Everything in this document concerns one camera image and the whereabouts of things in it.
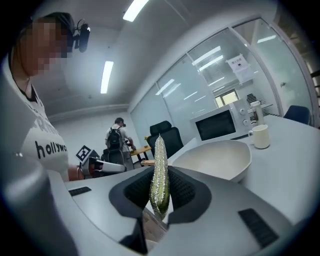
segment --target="glass wall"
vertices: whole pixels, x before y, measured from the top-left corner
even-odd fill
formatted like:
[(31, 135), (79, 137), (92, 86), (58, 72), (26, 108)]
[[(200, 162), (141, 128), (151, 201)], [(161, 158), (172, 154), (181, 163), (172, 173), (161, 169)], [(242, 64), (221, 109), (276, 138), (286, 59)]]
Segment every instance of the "glass wall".
[[(158, 91), (157, 85), (154, 84), (131, 112), (131, 119), (141, 146), (148, 144), (145, 137), (150, 136), (150, 126), (162, 121), (169, 121), (173, 126), (163, 98), (157, 95)], [(147, 153), (149, 159), (152, 159), (151, 151)]]
[(190, 119), (216, 109), (208, 85), (185, 55), (158, 81), (158, 97), (163, 98), (173, 124), (185, 145), (195, 137)]
[(312, 102), (305, 77), (286, 43), (262, 19), (234, 27), (257, 51), (274, 79), (283, 112), (291, 105), (307, 107), (312, 113)]
[[(265, 115), (279, 115), (270, 83), (257, 60), (229, 29), (199, 44), (189, 52), (194, 66), (202, 74), (219, 107), (243, 99), (250, 103), (259, 100)], [(241, 59), (241, 68), (229, 60)]]

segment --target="coffee mug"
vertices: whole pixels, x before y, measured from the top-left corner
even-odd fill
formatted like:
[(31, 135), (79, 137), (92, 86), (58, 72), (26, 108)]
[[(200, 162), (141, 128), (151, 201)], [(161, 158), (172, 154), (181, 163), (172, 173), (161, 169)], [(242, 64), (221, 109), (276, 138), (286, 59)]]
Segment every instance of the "coffee mug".
[(249, 137), (253, 135), (252, 143), (257, 149), (265, 149), (270, 146), (268, 125), (257, 125), (248, 132)]

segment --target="large white bowl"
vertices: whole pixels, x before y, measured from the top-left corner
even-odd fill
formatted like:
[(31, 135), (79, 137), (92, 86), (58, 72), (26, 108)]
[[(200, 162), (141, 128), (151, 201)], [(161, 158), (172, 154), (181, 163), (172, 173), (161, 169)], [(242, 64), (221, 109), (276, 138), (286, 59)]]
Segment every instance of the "large white bowl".
[(250, 164), (251, 150), (246, 143), (221, 140), (186, 151), (173, 161), (172, 166), (239, 182)]

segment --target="white wall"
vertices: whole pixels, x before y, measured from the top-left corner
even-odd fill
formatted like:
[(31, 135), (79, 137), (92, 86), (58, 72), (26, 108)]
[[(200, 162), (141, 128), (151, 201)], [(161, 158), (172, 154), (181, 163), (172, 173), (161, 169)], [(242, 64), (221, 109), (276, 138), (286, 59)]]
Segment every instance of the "white wall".
[(215, 12), (206, 20), (191, 27), (183, 34), (155, 64), (133, 96), (128, 112), (131, 112), (151, 86), (187, 51), (237, 21), (262, 14), (273, 20), (277, 11), (277, 2), (273, 0), (224, 0), (214, 5)]
[[(75, 155), (83, 145), (94, 149), (101, 156), (103, 150), (106, 149), (105, 137), (107, 130), (113, 125), (116, 118), (119, 117), (124, 119), (128, 135), (133, 139), (135, 146), (140, 148), (141, 145), (135, 127), (127, 112), (96, 114), (93, 116), (53, 122), (52, 125), (64, 139), (68, 150), (69, 164), (79, 164)], [(136, 162), (138, 158), (133, 156), (132, 160)]]

